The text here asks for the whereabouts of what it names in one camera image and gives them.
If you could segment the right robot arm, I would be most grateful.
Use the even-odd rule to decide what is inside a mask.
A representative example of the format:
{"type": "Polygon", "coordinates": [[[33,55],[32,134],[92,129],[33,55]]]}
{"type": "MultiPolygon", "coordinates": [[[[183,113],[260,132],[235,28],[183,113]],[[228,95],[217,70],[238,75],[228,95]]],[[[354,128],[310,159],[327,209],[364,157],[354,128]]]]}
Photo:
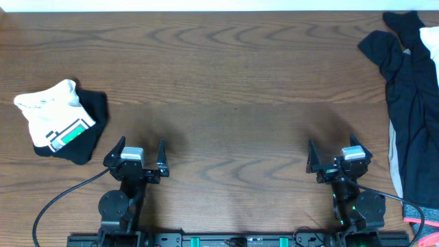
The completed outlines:
{"type": "Polygon", "coordinates": [[[333,211],[341,229],[321,239],[324,246],[378,246],[378,230],[384,226],[385,198],[360,189],[357,179],[368,171],[372,154],[352,134],[350,146],[331,163],[321,163],[316,146],[309,141],[306,172],[318,183],[330,185],[333,211]]]}

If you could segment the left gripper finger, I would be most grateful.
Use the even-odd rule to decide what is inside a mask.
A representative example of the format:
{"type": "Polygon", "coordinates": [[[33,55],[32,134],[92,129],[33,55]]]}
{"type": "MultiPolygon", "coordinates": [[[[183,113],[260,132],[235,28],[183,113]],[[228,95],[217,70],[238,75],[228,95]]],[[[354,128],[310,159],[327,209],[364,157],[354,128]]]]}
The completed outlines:
{"type": "Polygon", "coordinates": [[[122,136],[118,141],[117,145],[109,151],[107,155],[104,157],[103,165],[107,168],[113,168],[120,164],[121,162],[121,153],[126,146],[126,138],[122,136]]]}
{"type": "Polygon", "coordinates": [[[158,157],[156,164],[158,166],[160,177],[169,177],[169,166],[165,153],[165,141],[163,139],[161,139],[159,143],[158,157]]]}

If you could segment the folded white printed shirt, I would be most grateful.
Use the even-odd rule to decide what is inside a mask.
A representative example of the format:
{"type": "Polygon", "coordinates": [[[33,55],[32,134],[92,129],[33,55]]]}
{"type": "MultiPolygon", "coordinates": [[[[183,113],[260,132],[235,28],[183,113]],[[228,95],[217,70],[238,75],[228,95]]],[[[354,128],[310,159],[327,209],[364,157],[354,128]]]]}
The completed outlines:
{"type": "Polygon", "coordinates": [[[95,125],[76,93],[73,80],[63,80],[50,89],[18,95],[14,104],[28,120],[36,147],[57,152],[95,125]]]}

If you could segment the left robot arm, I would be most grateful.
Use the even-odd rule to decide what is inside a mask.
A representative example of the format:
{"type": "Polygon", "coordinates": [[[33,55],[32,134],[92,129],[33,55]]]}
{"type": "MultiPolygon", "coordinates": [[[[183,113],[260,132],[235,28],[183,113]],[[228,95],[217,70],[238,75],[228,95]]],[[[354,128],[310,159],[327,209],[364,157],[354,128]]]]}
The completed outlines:
{"type": "Polygon", "coordinates": [[[104,157],[103,165],[121,185],[105,193],[98,204],[102,217],[98,246],[154,246],[154,236],[141,231],[139,219],[148,184],[159,184],[169,176],[165,142],[160,140],[157,168],[144,168],[143,148],[127,147],[122,137],[104,157]]]}

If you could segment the black leggings with grey waistband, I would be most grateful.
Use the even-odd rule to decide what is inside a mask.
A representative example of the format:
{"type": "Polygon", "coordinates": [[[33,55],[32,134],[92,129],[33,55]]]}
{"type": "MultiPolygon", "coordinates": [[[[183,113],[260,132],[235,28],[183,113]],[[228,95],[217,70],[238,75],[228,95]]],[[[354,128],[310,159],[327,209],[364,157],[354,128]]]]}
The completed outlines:
{"type": "Polygon", "coordinates": [[[396,131],[403,220],[419,246],[438,245],[438,84],[422,65],[415,11],[383,13],[389,32],[373,31],[358,45],[386,81],[388,115],[396,131]]]}

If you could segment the beige garment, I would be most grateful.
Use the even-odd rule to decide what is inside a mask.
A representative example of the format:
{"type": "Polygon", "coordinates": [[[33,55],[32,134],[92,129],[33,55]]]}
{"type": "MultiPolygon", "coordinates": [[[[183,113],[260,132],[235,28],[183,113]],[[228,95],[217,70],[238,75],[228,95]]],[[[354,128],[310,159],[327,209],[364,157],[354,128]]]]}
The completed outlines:
{"type": "Polygon", "coordinates": [[[403,188],[401,182],[401,176],[399,174],[399,161],[396,148],[396,131],[389,122],[389,152],[388,152],[388,162],[390,168],[390,177],[394,185],[394,189],[398,197],[403,197],[403,188]]]}

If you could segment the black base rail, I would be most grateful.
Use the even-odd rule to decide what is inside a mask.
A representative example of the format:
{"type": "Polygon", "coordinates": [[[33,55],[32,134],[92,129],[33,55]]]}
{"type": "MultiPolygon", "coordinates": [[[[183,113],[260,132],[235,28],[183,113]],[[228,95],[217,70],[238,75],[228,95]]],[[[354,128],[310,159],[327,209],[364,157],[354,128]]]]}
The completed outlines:
{"type": "Polygon", "coordinates": [[[309,229],[276,235],[208,235],[182,233],[96,233],[72,234],[67,237],[67,247],[397,247],[409,246],[405,233],[355,233],[344,235],[313,233],[309,229]]]}

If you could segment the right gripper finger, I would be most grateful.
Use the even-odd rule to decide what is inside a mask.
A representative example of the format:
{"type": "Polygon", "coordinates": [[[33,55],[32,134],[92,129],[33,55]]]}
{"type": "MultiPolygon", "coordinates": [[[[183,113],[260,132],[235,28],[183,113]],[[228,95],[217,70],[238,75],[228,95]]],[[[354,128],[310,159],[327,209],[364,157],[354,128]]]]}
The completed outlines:
{"type": "Polygon", "coordinates": [[[350,145],[348,149],[349,161],[364,161],[365,163],[370,163],[373,157],[372,153],[361,144],[354,134],[350,135],[350,145]]]}
{"type": "Polygon", "coordinates": [[[309,140],[306,172],[308,174],[316,173],[319,169],[320,169],[320,159],[315,144],[312,140],[309,140]]]}

